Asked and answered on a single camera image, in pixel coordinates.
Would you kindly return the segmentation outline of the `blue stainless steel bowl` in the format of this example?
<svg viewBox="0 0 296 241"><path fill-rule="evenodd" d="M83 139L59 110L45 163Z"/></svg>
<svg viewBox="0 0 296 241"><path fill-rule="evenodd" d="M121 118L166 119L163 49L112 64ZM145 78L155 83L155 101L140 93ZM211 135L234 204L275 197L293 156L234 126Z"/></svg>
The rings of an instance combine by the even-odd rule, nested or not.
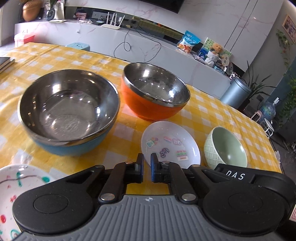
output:
<svg viewBox="0 0 296 241"><path fill-rule="evenodd" d="M41 76L22 94L18 119L42 149L81 156L95 149L120 109L116 87L86 70L64 69Z"/></svg>

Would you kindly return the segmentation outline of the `small white sticker plate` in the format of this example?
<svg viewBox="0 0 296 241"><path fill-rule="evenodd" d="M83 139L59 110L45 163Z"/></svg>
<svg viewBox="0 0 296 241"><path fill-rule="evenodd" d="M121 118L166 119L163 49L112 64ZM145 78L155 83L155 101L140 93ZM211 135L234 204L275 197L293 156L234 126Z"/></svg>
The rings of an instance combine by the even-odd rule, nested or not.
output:
<svg viewBox="0 0 296 241"><path fill-rule="evenodd" d="M145 129L141 151L148 164L152 153L157 155L159 162L174 162L184 169L201 164L200 150L194 138L184 128L169 121L157 121Z"/></svg>

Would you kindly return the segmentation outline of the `white round stool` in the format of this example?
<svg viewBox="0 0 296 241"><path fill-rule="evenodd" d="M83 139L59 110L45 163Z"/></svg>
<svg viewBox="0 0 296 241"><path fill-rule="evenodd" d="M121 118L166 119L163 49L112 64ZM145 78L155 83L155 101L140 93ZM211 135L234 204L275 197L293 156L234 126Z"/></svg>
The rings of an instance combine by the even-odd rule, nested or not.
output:
<svg viewBox="0 0 296 241"><path fill-rule="evenodd" d="M266 118L264 118L264 123L266 125L266 129L264 130L264 132L265 132L267 138L270 138L273 135L273 133L274 133L273 126L270 123L270 121L267 120Z"/></svg>

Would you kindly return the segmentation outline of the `green ceramic bowl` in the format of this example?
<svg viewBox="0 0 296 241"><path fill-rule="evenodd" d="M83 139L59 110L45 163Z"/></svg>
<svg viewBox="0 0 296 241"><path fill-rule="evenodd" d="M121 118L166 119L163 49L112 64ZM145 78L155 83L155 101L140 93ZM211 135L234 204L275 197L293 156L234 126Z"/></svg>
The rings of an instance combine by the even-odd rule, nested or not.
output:
<svg viewBox="0 0 296 241"><path fill-rule="evenodd" d="M247 167L246 151L239 139L229 130L217 126L208 134L204 143L206 164L215 169L218 164Z"/></svg>

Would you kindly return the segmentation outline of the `water dispenser bottle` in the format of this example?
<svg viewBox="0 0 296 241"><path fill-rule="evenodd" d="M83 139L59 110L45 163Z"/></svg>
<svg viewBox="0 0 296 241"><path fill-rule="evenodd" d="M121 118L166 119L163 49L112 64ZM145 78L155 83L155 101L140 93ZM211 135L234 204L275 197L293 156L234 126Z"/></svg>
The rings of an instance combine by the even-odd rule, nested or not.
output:
<svg viewBox="0 0 296 241"><path fill-rule="evenodd" d="M261 111L262 117L271 121L276 115L276 105L279 102L279 98L277 97L273 102L266 102L259 109Z"/></svg>

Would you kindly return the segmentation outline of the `yellow checkered tablecloth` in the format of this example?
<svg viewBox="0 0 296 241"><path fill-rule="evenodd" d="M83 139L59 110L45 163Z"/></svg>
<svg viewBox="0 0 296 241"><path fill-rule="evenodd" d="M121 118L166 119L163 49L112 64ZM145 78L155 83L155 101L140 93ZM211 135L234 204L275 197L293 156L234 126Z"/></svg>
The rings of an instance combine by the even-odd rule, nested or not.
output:
<svg viewBox="0 0 296 241"><path fill-rule="evenodd" d="M96 164L111 169L117 163L134 161L141 151L140 139L149 122L138 118L124 101L115 125L103 142L79 157L52 155L26 134L17 116L17 105L24 90L38 77L61 69L83 69L97 73L120 88L126 61L64 46L28 43L10 52L15 63L1 73L1 166L30 164L46 172L57 169L73 174ZM200 150L216 126L230 130L243 145L248 167L279 172L280 165L263 128L236 109L214 97L189 88L191 98L172 123L182 126L195 139Z"/></svg>

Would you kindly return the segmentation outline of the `orange stainless steel bowl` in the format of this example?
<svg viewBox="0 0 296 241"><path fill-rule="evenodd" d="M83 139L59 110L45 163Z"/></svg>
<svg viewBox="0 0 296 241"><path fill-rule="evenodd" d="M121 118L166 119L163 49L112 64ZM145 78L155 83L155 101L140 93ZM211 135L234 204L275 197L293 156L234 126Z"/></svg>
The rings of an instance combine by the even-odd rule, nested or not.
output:
<svg viewBox="0 0 296 241"><path fill-rule="evenodd" d="M168 70L149 63L129 63L121 79L125 103L136 116L159 121L177 114L190 100L187 85Z"/></svg>

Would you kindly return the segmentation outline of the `grey trash can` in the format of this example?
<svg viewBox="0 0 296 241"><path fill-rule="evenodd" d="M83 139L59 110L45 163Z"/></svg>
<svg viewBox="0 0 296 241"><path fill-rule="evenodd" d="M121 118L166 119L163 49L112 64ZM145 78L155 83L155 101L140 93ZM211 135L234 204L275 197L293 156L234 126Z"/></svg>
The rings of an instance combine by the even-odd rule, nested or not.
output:
<svg viewBox="0 0 296 241"><path fill-rule="evenodd" d="M229 88L220 98L220 101L238 109L243 101L250 95L251 89L245 84L245 82L239 78L232 78Z"/></svg>

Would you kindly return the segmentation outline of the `green potted floor plant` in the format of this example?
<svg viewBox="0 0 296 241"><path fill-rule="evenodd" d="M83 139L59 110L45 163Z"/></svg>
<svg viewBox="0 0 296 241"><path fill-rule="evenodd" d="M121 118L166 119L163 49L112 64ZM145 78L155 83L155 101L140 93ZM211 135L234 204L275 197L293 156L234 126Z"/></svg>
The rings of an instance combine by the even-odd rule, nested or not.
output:
<svg viewBox="0 0 296 241"><path fill-rule="evenodd" d="M255 95L263 94L264 96L270 96L270 94L266 93L266 88L272 88L275 89L275 86L267 85L265 82L267 79L271 78L272 75L268 75L267 77L264 77L262 80L259 80L259 74L255 76L253 67L250 67L249 62L247 62L247 75L248 75L248 81L246 82L247 86L251 90L250 94L246 97L246 99L243 101L243 103L240 106L240 110L244 111L245 108L250 104L251 99Z"/></svg>

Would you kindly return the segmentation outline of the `white painted plate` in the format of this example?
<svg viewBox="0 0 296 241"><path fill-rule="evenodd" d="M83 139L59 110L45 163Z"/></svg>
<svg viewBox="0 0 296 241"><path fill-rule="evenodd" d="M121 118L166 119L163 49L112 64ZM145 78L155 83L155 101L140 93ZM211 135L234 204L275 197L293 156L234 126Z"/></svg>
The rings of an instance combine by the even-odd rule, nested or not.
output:
<svg viewBox="0 0 296 241"><path fill-rule="evenodd" d="M53 182L49 173L30 165L8 165L0 172L1 240L13 240L21 231L16 224L12 207L22 193Z"/></svg>

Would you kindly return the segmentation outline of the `white marble tv cabinet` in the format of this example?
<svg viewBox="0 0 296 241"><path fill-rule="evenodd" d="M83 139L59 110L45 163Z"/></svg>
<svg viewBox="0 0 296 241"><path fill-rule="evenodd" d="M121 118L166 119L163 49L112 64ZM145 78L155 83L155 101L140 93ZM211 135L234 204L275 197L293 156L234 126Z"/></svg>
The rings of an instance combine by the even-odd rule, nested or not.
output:
<svg viewBox="0 0 296 241"><path fill-rule="evenodd" d="M35 21L15 24L15 33L33 33L38 43L65 46L81 42L90 45L92 52L128 62L149 62L216 98L220 98L230 86L228 77L195 60L190 54L137 31L113 30L78 21Z"/></svg>

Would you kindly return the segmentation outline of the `teddy bear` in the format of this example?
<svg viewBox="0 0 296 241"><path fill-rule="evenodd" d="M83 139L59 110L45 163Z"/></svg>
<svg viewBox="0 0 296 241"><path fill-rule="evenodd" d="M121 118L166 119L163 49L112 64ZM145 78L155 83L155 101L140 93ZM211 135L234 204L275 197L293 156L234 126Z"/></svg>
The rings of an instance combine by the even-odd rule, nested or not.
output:
<svg viewBox="0 0 296 241"><path fill-rule="evenodd" d="M205 59L205 63L213 67L215 63L220 59L220 53L223 51L223 47L218 43L213 43L209 52L207 53L207 58Z"/></svg>

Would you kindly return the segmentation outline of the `blue snack bag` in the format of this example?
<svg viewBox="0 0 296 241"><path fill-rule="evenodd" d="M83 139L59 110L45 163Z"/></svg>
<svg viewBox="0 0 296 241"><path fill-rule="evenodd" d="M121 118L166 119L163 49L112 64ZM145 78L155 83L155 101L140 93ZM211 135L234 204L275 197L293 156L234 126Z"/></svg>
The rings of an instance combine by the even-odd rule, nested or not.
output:
<svg viewBox="0 0 296 241"><path fill-rule="evenodd" d="M199 42L200 42L200 39L196 35L194 35L190 31L186 31L182 39L178 42L177 48L189 54L192 48Z"/></svg>

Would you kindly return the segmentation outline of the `green picture book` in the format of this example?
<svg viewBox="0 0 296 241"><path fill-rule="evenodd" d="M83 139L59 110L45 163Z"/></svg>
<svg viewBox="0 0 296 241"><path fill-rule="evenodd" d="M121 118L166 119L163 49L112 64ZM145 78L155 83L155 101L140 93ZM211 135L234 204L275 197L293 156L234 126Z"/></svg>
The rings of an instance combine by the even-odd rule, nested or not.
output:
<svg viewBox="0 0 296 241"><path fill-rule="evenodd" d="M229 58L232 56L232 53L223 48L222 45L218 44L214 40L207 38L201 49L198 52L198 56L203 58L204 60L207 57L208 52L212 52L213 54L223 58L223 55L227 55Z"/></svg>

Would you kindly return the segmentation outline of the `light blue plastic stool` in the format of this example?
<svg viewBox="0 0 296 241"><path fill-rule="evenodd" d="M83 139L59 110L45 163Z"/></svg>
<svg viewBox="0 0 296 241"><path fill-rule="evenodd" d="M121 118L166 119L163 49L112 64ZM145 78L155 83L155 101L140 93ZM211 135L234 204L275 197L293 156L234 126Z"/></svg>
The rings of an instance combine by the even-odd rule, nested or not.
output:
<svg viewBox="0 0 296 241"><path fill-rule="evenodd" d="M80 42L74 42L71 44L66 45L66 47L78 49L78 50L84 50L84 51L90 51L90 45Z"/></svg>

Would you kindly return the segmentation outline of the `white wifi router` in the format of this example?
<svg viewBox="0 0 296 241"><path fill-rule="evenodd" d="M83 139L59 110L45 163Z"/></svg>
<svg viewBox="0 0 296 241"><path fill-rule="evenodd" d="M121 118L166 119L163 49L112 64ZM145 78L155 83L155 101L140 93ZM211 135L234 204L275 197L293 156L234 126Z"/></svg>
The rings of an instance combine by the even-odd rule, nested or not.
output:
<svg viewBox="0 0 296 241"><path fill-rule="evenodd" d="M119 30L121 28L121 25L124 19L125 19L125 15L118 18L117 13L113 13L112 16L110 16L110 13L108 13L106 23L102 24L101 26L103 28Z"/></svg>

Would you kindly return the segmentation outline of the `black notebook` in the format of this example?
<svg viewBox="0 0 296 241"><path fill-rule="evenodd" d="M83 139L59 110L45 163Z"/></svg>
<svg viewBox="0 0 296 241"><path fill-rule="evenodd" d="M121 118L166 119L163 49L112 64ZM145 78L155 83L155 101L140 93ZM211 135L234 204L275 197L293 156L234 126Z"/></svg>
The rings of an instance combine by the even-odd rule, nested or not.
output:
<svg viewBox="0 0 296 241"><path fill-rule="evenodd" d="M11 57L0 57L0 73L4 72L15 62L14 58Z"/></svg>

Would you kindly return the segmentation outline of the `black television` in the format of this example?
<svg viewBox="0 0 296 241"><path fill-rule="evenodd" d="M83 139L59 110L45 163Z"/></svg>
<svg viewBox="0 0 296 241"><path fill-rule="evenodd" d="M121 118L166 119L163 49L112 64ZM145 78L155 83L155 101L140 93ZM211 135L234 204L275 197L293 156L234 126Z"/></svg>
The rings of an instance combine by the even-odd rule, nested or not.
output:
<svg viewBox="0 0 296 241"><path fill-rule="evenodd" d="M167 9L174 13L178 13L184 0L141 0L145 3L153 4L161 8Z"/></svg>

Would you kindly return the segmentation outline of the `pink storage box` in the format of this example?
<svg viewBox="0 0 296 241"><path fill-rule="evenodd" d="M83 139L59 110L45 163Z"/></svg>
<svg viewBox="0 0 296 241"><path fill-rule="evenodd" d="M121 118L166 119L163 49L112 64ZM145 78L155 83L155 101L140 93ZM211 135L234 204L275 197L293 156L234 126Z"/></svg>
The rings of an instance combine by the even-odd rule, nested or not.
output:
<svg viewBox="0 0 296 241"><path fill-rule="evenodd" d="M15 48L20 47L29 42L34 42L34 34L18 33L14 36Z"/></svg>

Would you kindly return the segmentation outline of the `blue glass plant vase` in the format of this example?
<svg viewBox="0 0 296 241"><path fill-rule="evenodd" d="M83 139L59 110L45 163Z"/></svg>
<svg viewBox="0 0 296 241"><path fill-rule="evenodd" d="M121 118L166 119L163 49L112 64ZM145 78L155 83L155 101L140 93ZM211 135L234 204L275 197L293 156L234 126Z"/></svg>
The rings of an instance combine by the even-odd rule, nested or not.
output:
<svg viewBox="0 0 296 241"><path fill-rule="evenodd" d="M50 0L49 1L49 9L46 12L46 20L51 21L54 19L55 16L55 4L58 0Z"/></svg>

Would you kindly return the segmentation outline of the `copper round vase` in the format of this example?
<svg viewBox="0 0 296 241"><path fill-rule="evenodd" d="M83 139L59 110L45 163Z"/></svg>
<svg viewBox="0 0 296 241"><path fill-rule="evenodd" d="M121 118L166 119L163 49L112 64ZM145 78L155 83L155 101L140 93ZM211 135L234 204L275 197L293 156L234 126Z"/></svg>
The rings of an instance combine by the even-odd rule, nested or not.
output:
<svg viewBox="0 0 296 241"><path fill-rule="evenodd" d="M23 5L23 19L26 22L35 20L41 10L42 4L43 1L41 0L27 1Z"/></svg>

